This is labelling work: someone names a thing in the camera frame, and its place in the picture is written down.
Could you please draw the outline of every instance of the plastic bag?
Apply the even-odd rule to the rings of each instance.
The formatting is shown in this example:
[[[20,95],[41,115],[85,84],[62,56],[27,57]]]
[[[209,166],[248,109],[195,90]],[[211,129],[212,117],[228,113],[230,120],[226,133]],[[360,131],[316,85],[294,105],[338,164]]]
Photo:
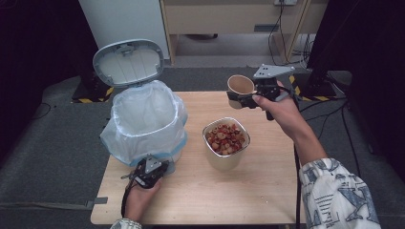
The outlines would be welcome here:
[[[110,154],[129,166],[148,154],[176,162],[187,141],[187,117],[181,98],[154,80],[114,97],[111,119],[100,137]]]

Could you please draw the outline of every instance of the trash can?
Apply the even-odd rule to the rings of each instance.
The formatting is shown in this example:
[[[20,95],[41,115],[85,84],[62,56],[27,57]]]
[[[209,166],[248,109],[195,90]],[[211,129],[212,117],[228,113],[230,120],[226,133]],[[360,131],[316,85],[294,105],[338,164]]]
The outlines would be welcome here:
[[[142,39],[117,42],[100,49],[93,65],[104,83],[127,88],[114,97],[100,134],[109,153],[128,166],[148,155],[174,166],[187,141],[188,114],[181,98],[157,80],[164,68],[160,47]]]

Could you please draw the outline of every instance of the sleeve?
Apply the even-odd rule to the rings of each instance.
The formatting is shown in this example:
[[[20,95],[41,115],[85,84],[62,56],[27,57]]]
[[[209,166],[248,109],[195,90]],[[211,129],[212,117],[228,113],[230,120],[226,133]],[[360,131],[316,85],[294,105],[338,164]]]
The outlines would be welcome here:
[[[118,219],[110,229],[142,229],[142,225],[130,219]]]
[[[367,184],[333,158],[300,170],[307,227],[381,228]]]

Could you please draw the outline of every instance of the wooden table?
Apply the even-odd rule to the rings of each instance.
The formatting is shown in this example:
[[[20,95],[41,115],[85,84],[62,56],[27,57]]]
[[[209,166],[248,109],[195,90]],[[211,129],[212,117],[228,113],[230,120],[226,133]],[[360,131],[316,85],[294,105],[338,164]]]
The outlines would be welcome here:
[[[179,92],[188,111],[188,141],[165,177],[143,224],[286,224],[295,221],[296,174],[292,141],[260,108],[234,110],[225,92]],[[205,158],[203,127],[217,119],[237,119],[251,137],[238,167],[220,172]],[[94,224],[120,219],[120,207],[132,168],[110,157],[98,192]],[[301,221],[305,222],[301,210]]]

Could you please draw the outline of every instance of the dried fruit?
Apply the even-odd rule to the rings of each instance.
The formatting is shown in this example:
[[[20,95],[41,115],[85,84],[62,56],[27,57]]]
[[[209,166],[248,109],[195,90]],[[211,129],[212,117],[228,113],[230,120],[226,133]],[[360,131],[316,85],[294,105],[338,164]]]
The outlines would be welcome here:
[[[205,135],[211,149],[221,156],[232,155],[242,149],[245,136],[235,123],[218,124]]]

